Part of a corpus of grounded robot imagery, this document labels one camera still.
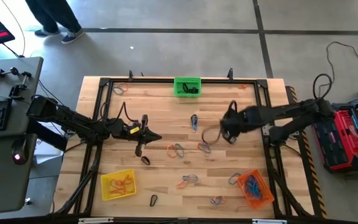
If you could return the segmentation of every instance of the jeans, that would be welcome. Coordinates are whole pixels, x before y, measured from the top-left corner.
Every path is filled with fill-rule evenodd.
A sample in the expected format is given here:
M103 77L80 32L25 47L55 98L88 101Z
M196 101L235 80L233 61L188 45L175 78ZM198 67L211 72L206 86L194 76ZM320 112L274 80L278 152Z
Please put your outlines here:
M81 29L73 11L66 0L25 0L34 17L47 32L57 32L56 22L66 27L70 32Z

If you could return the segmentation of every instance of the paper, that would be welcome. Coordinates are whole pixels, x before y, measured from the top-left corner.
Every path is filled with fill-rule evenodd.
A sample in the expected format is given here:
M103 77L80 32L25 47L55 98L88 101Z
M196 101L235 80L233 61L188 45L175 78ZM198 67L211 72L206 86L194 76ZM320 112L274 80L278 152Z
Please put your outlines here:
M60 125L54 124L56 126L55 128L52 125L52 123L40 122L40 124L57 134L60 134L57 129L59 129L61 133L63 132L60 129ZM35 151L34 151L34 156L35 159L37 160L37 164L43 163L49 159L53 159L61 155L63 155L63 152L61 150L49 145L46 142L43 142L40 139L37 139L37 144L35 145Z

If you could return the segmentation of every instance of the person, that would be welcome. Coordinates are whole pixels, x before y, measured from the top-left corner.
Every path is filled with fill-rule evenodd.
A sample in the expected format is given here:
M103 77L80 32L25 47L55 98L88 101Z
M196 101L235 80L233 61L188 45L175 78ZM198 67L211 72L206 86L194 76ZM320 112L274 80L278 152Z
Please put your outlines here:
M62 39L63 44L70 44L84 34L73 11L66 0L25 0L34 17L43 26L35 31L37 37L47 37L60 33L57 22L68 29Z

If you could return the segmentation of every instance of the gray desk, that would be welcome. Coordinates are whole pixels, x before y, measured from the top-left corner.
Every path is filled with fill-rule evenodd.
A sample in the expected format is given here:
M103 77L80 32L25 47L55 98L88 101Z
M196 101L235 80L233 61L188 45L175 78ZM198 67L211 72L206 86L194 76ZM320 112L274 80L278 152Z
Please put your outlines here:
M11 67L16 67L20 72L26 71L33 75L32 80L27 84L29 89L23 91L22 94L29 102L37 89L42 62L43 59L40 57L0 60L0 68L9 71ZM0 96L8 96L11 87L20 82L18 77L7 75L5 79L0 80ZM25 112L28 107L25 103L12 102L7 127L9 130L6 133L4 131L0 133L0 212L19 210L24 204L37 135L27 135L30 159L24 165L19 166L13 163L11 146L17 136L26 132L29 119Z
M30 103L30 97L34 95L37 90L43 62L42 57L0 60L0 68L5 72L9 71L11 67L16 67L20 73L29 72L32 74L32 77L25 83L27 89L20 92L20 96L24 97L24 100L28 103ZM21 84L22 81L22 75L15 76L8 74L4 78L0 78L0 96L8 97L12 86ZM27 131L29 119L25 113L28 108L28 104L24 102L12 102L7 128L5 131L0 131L0 137L20 135Z

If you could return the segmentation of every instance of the green basket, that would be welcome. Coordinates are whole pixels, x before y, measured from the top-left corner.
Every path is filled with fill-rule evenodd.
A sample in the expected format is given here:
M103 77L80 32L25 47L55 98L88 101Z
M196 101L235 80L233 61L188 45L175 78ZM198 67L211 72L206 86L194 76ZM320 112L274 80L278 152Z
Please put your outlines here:
M183 84L186 83L189 89L196 87L198 93L186 93ZM177 97L199 97L201 95L201 78L175 77L173 81L173 94Z

